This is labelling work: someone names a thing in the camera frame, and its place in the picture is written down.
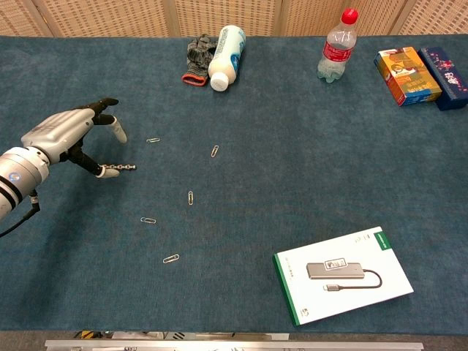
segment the gray glove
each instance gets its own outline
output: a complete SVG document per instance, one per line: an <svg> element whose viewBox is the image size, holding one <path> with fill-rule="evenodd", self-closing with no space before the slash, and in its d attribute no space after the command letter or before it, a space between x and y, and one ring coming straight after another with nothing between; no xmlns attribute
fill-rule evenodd
<svg viewBox="0 0 468 351"><path fill-rule="evenodd" d="M204 34L193 39L187 46L188 71L182 76L182 81L193 86L204 86L208 81L208 66L213 59L217 42L212 42Z"/></svg>

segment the green logo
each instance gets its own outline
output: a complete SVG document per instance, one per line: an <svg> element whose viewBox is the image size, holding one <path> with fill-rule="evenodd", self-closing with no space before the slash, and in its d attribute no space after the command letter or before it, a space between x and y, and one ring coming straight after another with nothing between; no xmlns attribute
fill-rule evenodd
<svg viewBox="0 0 468 351"><path fill-rule="evenodd" d="M390 245L390 242L388 241L388 239L385 236L384 232L374 233L374 235L375 235L375 238L377 239L377 242L379 243L380 248L382 249L382 251L392 248L392 246Z"/></svg>

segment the product box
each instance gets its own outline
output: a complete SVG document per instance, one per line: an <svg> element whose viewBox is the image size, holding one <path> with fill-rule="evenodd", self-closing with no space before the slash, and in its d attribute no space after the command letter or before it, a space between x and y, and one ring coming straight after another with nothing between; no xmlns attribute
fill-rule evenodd
<svg viewBox="0 0 468 351"><path fill-rule="evenodd" d="M440 110L453 110L468 104L468 85L442 48L422 48L418 51L429 72L435 78L442 95L436 100Z"/></svg>
<svg viewBox="0 0 468 351"><path fill-rule="evenodd" d="M381 227L274 255L294 323L413 292Z"/></svg>
<svg viewBox="0 0 468 351"><path fill-rule="evenodd" d="M442 93L412 47L379 51L374 63L398 106L433 101Z"/></svg>

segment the blue table mat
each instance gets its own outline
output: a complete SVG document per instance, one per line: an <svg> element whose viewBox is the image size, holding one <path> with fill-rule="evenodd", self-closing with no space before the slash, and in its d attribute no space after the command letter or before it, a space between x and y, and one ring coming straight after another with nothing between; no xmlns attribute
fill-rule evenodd
<svg viewBox="0 0 468 351"><path fill-rule="evenodd" d="M330 85L323 37L248 37L224 93L181 82L188 41L0 37L2 152L110 96L129 142L95 127L83 150L138 167L52 166L0 239L0 329L468 334L467 109L398 107L373 63L438 45L468 77L468 36L360 37ZM295 327L273 254L375 226L415 292Z"/></svg>

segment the plastic water bottle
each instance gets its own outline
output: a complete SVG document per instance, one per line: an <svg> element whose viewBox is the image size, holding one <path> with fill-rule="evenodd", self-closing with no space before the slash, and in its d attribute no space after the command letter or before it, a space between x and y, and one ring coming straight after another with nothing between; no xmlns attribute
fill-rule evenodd
<svg viewBox="0 0 468 351"><path fill-rule="evenodd" d="M322 59L317 67L318 78L325 78L327 83L332 83L343 75L346 63L356 44L357 35L354 24L357 19L358 11L346 9L341 16L340 24L328 33Z"/></svg>
<svg viewBox="0 0 468 351"><path fill-rule="evenodd" d="M229 84L234 83L245 45L246 35L242 29L233 25L221 29L218 46L208 66L211 88L224 91Z"/></svg>

